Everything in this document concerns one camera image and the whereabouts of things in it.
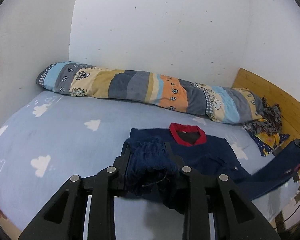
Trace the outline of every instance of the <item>light blue bed sheet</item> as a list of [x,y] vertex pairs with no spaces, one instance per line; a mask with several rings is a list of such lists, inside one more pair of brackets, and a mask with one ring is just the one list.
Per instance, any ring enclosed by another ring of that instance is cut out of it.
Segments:
[[[0,209],[23,230],[71,175],[84,178],[112,165],[131,128],[168,128],[172,122],[226,138],[249,173],[273,158],[262,157],[240,126],[141,103],[44,91],[0,129]],[[272,220],[298,187],[291,179],[253,203]],[[118,240],[182,238],[183,215],[161,203],[116,197],[114,208]]]

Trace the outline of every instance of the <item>wood panel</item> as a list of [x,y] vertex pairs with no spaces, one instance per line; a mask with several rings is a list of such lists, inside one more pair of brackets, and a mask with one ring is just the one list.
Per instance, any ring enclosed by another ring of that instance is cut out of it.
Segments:
[[300,138],[300,102],[295,98],[276,85],[243,68],[239,69],[232,87],[247,88],[259,97],[265,97],[269,105],[279,104],[282,115],[282,132],[290,134],[289,140],[284,143],[283,147],[295,138]]

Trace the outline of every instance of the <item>triangular cutout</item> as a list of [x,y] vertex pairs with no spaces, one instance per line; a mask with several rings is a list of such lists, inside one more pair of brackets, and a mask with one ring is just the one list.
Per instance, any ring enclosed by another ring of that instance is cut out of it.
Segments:
[[44,219],[57,224],[61,224],[68,197],[69,197],[69,192],[68,191],[63,192],[60,198],[44,215]]
[[233,190],[229,191],[231,202],[234,208],[235,216],[239,224],[254,219],[253,213]]

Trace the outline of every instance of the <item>red collar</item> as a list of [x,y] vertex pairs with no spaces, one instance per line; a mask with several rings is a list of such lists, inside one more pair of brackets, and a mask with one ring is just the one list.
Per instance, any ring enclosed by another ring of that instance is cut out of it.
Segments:
[[[206,134],[198,126],[183,125],[183,124],[179,124],[179,123],[171,123],[169,129],[170,129],[170,132],[171,132],[173,138],[180,145],[183,145],[183,146],[193,146],[193,145],[203,144],[203,143],[207,142]],[[178,135],[177,132],[198,132],[200,134],[200,137],[192,145],[191,143],[188,143],[188,142],[182,140],[179,137],[179,135]]]

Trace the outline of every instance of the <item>light blue stripe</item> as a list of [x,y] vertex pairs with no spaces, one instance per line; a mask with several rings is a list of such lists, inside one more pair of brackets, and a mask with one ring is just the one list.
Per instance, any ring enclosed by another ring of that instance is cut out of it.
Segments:
[[217,86],[212,86],[212,89],[217,92],[221,98],[225,109],[225,116],[222,120],[223,123],[238,123],[240,120],[240,115],[238,113],[237,107],[233,99],[228,95],[228,93],[222,88]]
[[57,77],[58,77],[60,71],[62,70],[62,68],[66,64],[69,64],[69,63],[74,63],[74,62],[68,61],[68,62],[60,62],[60,63],[55,64],[47,73],[47,75],[43,81],[43,87],[45,89],[52,90],[53,92],[55,92],[54,85],[56,83]]
[[155,105],[159,104],[160,99],[162,97],[162,91],[163,91],[163,80],[160,78],[160,74],[157,74],[157,79],[159,82],[159,89],[158,89],[157,99],[154,100]]

